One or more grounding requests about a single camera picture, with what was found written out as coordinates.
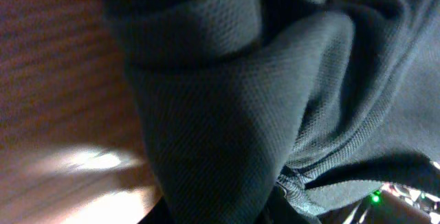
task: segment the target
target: gray cloth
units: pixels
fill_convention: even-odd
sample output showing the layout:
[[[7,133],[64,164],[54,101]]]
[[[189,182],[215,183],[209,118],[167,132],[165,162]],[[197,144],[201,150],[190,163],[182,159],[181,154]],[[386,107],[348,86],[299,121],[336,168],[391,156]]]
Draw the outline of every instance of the gray cloth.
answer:
[[[177,223],[252,223],[276,181],[310,221],[342,182],[440,194],[440,0],[147,2],[107,18]]]

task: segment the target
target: ribbed fabric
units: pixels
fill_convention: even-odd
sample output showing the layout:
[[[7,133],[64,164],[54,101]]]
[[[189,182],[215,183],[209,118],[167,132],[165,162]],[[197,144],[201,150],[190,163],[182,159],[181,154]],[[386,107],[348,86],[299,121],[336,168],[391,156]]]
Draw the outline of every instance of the ribbed fabric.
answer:
[[[415,64],[440,71],[437,54],[425,53],[439,50],[429,43],[439,38],[439,0],[172,0],[134,9],[106,1],[127,53],[148,159],[176,223],[253,223],[276,180],[312,222],[331,204],[320,205],[307,188],[411,183],[428,165],[384,162],[374,172],[322,179],[350,166],[373,139],[407,136],[377,136],[394,103],[440,116],[436,96],[406,102],[412,97],[401,91],[408,75],[424,73]],[[411,140],[410,157],[440,154],[417,148],[428,137]],[[432,142],[438,148],[439,136]],[[380,148],[368,154],[365,161],[384,156]],[[436,191],[432,181],[416,184]]]

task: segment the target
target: blurry background object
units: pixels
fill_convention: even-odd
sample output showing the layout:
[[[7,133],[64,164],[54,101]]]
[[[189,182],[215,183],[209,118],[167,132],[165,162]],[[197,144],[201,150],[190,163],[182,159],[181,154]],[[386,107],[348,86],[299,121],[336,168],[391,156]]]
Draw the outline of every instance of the blurry background object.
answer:
[[[0,15],[0,224],[137,223],[160,193],[101,2]]]

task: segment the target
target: green led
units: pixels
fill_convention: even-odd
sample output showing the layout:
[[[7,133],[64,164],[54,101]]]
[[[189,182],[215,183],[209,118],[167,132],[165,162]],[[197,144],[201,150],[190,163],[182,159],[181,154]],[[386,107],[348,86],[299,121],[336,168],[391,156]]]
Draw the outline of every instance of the green led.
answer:
[[[373,196],[373,202],[375,202],[375,203],[379,203],[380,202],[380,198],[379,198],[379,196]]]

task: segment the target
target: wood grain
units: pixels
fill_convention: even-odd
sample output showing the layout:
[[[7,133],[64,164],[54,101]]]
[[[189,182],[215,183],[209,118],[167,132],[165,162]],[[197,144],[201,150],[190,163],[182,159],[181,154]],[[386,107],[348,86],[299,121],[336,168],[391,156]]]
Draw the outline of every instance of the wood grain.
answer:
[[[160,192],[100,0],[0,14],[0,223],[137,223]]]

